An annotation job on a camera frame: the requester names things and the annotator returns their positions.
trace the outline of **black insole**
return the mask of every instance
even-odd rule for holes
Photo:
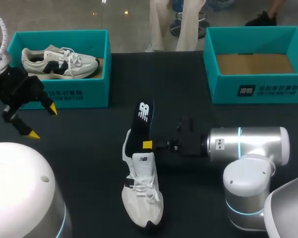
[[[134,153],[151,152],[143,149],[143,142],[150,140],[150,126],[154,112],[152,99],[142,99],[136,105],[131,132],[126,143],[126,155],[132,157]]]
[[[33,57],[33,58],[30,59],[30,61],[34,62],[34,63],[37,62],[37,61],[43,61],[43,60],[44,60],[43,57]]]

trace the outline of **box logo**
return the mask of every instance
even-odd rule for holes
[[[261,85],[257,96],[293,96],[297,90],[298,85]]]
[[[251,97],[254,94],[256,85],[240,85],[238,97]]]

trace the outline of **white shoelace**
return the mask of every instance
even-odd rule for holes
[[[61,48],[61,52],[64,53],[64,56],[60,59],[62,60],[68,60],[69,61],[69,71],[71,73],[71,76],[74,78],[74,75],[72,73],[72,69],[71,69],[71,61],[78,67],[80,67],[82,65],[82,62],[80,60],[80,57],[77,53],[75,53],[75,51],[71,48],[66,48],[66,47],[62,47]]]
[[[149,202],[160,201],[158,192],[153,184],[155,175],[151,177],[137,178],[131,172],[130,176],[135,181],[135,185],[131,187],[137,191],[137,196],[144,196]]]

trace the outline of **n logo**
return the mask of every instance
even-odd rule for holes
[[[138,116],[142,120],[144,120],[145,122],[147,122],[148,121],[148,114],[149,114],[149,105],[148,104],[144,104],[144,103],[140,103]]]
[[[69,65],[66,61],[61,62],[61,61],[50,61],[47,63],[45,66],[43,72],[44,73],[55,73],[55,74],[60,74],[64,75],[65,71],[69,68]]]
[[[139,159],[139,161],[147,161],[147,159],[148,159],[148,157],[141,157],[140,159]]]

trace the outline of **black table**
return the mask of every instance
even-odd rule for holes
[[[189,115],[196,129],[218,126],[284,126],[291,140],[287,166],[277,168],[272,188],[298,177],[298,105],[213,106],[201,52],[113,54],[110,107],[106,109],[22,111],[20,116],[41,140],[20,137],[0,118],[0,142],[28,145],[51,164],[72,216],[74,238],[141,238],[121,199],[128,168],[121,149],[135,103],[153,96],[152,135],[172,136],[179,119]],[[207,159],[156,154],[164,198],[161,238],[265,238],[238,231],[226,216],[224,167]]]

